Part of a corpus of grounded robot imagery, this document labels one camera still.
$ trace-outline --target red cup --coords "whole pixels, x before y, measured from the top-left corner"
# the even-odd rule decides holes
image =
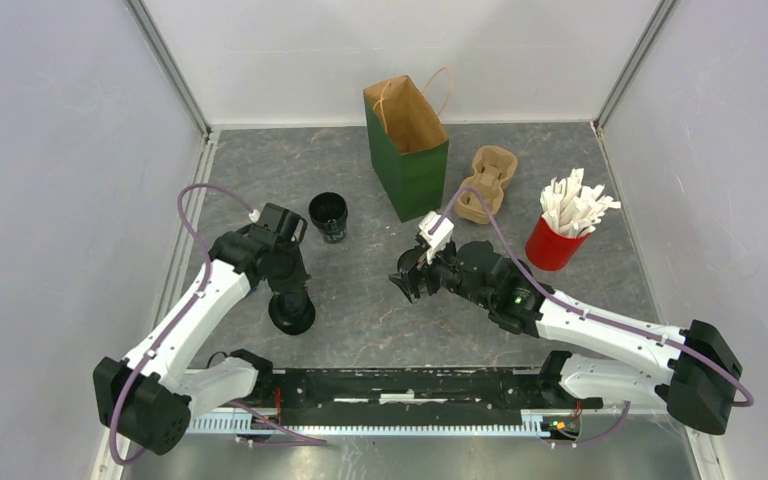
[[[560,270],[569,262],[578,247],[587,240],[590,234],[578,238],[567,238],[558,235],[543,217],[537,221],[531,237],[525,242],[525,255],[532,265],[540,270],[554,272]]]

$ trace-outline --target white panel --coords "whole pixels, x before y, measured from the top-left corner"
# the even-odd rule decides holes
[[[446,121],[590,120],[657,3],[146,1],[208,119],[248,125],[360,124],[364,87],[444,65]]]
[[[728,478],[768,478],[768,2],[681,2],[606,147],[664,320],[720,328],[757,398]]]
[[[200,142],[124,2],[0,1],[0,479],[88,478]]]

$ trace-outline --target purple cable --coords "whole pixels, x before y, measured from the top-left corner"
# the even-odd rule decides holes
[[[490,209],[487,208],[487,203],[484,201],[484,197],[481,196],[481,193],[478,190],[476,190],[475,188],[470,187],[470,186],[463,186],[457,192],[455,192],[455,195],[452,197],[451,200],[449,200],[449,204],[446,205],[446,209],[443,210],[443,213],[440,215],[440,218],[437,219],[437,223],[435,223],[434,226],[431,227],[431,230],[429,230],[428,233],[433,235],[434,232],[437,231],[437,228],[440,227],[440,224],[443,223],[443,219],[447,218],[449,216],[449,213],[451,213],[452,208],[455,206],[455,202],[458,200],[458,198],[460,198],[460,196],[464,192],[467,192],[467,191],[472,192],[473,194],[475,194],[475,196],[478,198],[478,201],[481,202],[481,206],[482,206],[482,208],[484,208],[484,211],[487,213],[487,216],[490,218],[490,223],[493,224],[493,228],[496,229],[496,233],[499,234],[499,239],[502,240],[502,246],[505,247],[505,250],[508,252],[508,256],[510,256],[511,259],[519,258],[514,253],[514,251],[511,248],[511,246],[508,244],[508,240],[507,240],[507,238],[505,238],[505,234],[502,232],[502,228],[499,227],[499,224],[496,222],[496,217],[494,217],[493,213],[490,211]],[[582,309],[580,309],[578,307],[575,307],[573,305],[570,305],[570,304],[566,303],[565,301],[563,301],[563,300],[555,297],[551,293],[549,293],[545,288],[543,288],[543,285],[541,285],[540,282],[538,282],[537,279],[535,279],[534,276],[531,275],[531,273],[529,273],[528,270],[526,270],[525,267],[522,266],[522,264],[520,264],[520,262],[516,262],[515,261],[513,263],[514,263],[514,265],[516,265],[516,267],[519,269],[519,271],[522,272],[522,274],[525,276],[525,278],[528,280],[528,282],[531,283],[531,285],[533,285],[534,288],[536,288],[538,292],[540,292],[544,297],[549,299],[549,301],[551,301],[552,303],[554,303],[554,304],[556,304],[558,306],[561,306],[561,307],[569,310],[570,312],[575,313],[576,315],[584,316],[585,318],[588,318],[590,320],[594,320],[594,321],[602,323],[604,325],[608,325],[610,327],[618,328],[620,330],[623,330],[623,331],[626,331],[626,332],[629,332],[629,333],[634,333],[636,335],[639,335],[639,336],[644,337],[644,338],[649,339],[649,340],[654,340],[654,341],[657,341],[657,342],[661,341],[661,336],[660,335],[656,335],[656,334],[654,334],[652,332],[649,332],[649,331],[646,331],[646,330],[643,330],[643,329],[640,329],[640,328],[637,328],[637,327],[632,327],[630,325],[625,325],[623,323],[617,322],[615,320],[611,320],[610,318],[602,317],[600,315],[596,315],[594,313],[587,312],[587,314],[585,315],[584,310],[582,310]],[[679,351],[681,351],[683,353],[686,353],[686,354],[690,355],[691,357],[695,358],[696,360],[699,360],[700,362],[702,362],[706,367],[708,367],[711,370],[717,372],[718,375],[720,375],[721,377],[725,378],[726,381],[728,381],[737,391],[739,391],[746,398],[746,400],[732,403],[732,406],[735,406],[735,407],[751,407],[752,405],[755,404],[755,397],[753,397],[752,394],[749,393],[749,390],[746,387],[744,387],[740,383],[740,381],[738,381],[736,378],[734,378],[734,376],[732,374],[727,372],[723,367],[717,365],[711,359],[705,357],[701,353],[697,352],[696,350],[688,347],[687,345],[685,345],[683,343],[679,343],[679,342],[676,342],[675,340],[671,340],[671,339],[666,339],[666,341],[664,343],[666,345],[669,345],[669,346],[673,347],[673,348],[677,348]]]
[[[137,453],[135,453],[134,456],[132,456],[131,458],[122,458],[122,456],[119,453],[119,447],[116,445],[116,431],[119,427],[119,418],[122,415],[122,408],[125,406],[125,399],[127,398],[128,393],[131,391],[131,388],[134,386],[134,382],[137,380],[137,377],[140,375],[143,368],[145,368],[145,366],[151,360],[151,357],[148,356],[148,352],[152,350],[157,351],[160,348],[160,345],[163,343],[163,341],[166,340],[166,337],[168,337],[169,334],[172,333],[172,330],[174,330],[175,327],[178,326],[179,323],[181,323],[181,320],[184,318],[187,312],[189,312],[190,309],[193,308],[193,305],[195,305],[196,301],[199,299],[199,294],[204,292],[204,289],[207,286],[208,282],[210,281],[211,275],[213,274],[213,265],[210,262],[210,251],[209,251],[209,248],[207,247],[207,242],[205,242],[204,238],[202,238],[202,236],[199,235],[198,232],[196,232],[196,229],[193,227],[190,221],[187,220],[187,214],[184,212],[184,197],[189,192],[197,188],[207,188],[211,190],[216,190],[218,192],[222,192],[230,196],[234,200],[240,202],[249,213],[252,213],[254,211],[254,209],[248,204],[248,202],[246,202],[241,196],[237,195],[236,193],[234,193],[233,191],[225,187],[220,187],[218,185],[212,185],[209,183],[194,183],[192,185],[188,185],[183,190],[181,190],[180,193],[178,193],[178,201],[177,201],[178,216],[181,218],[181,223],[184,224],[184,228],[187,229],[187,232],[193,237],[193,239],[196,241],[196,243],[199,246],[199,250],[201,250],[202,258],[204,262],[204,275],[202,276],[201,284],[199,285],[199,288],[195,291],[193,296],[190,297],[189,300],[187,300],[187,303],[184,304],[184,306],[175,315],[175,317],[172,318],[172,321],[170,321],[169,324],[166,325],[166,328],[164,328],[157,335],[157,338],[154,340],[154,342],[152,342],[149,349],[146,350],[145,353],[143,353],[143,357],[134,367],[134,370],[128,376],[127,380],[125,380],[125,385],[122,386],[122,390],[119,392],[119,396],[116,399],[116,404],[113,406],[113,415],[110,418],[110,435],[107,439],[108,448],[110,449],[110,456],[113,457],[113,461],[119,465],[130,465],[134,463],[137,459],[139,459],[143,453],[145,453],[145,449],[140,448],[139,451],[137,451]]]
[[[256,443],[255,445],[257,445],[257,446],[263,446],[263,447],[290,447],[290,446],[292,446],[292,447],[301,447],[301,446],[311,446],[311,447],[315,447],[315,446],[321,446],[321,445],[327,445],[328,444],[328,442],[326,442],[325,440],[322,440],[321,438],[308,437],[307,435],[302,435],[299,432],[294,432],[294,431],[290,430],[287,427],[281,426],[281,425],[273,422],[272,420],[264,417],[263,415],[258,413],[257,410],[251,408],[250,406],[246,405],[243,402],[239,402],[237,400],[231,400],[230,402],[228,402],[228,405],[231,405],[231,406],[237,407],[237,408],[242,408],[243,410],[245,410],[246,412],[251,414],[251,416],[253,416],[254,418],[256,418],[256,419],[260,420],[261,422],[263,422],[264,425],[266,425],[268,427],[271,427],[271,428],[273,428],[275,430],[278,430],[279,432],[286,433],[287,435],[291,435],[293,437],[296,437],[299,440],[301,440],[300,442]]]

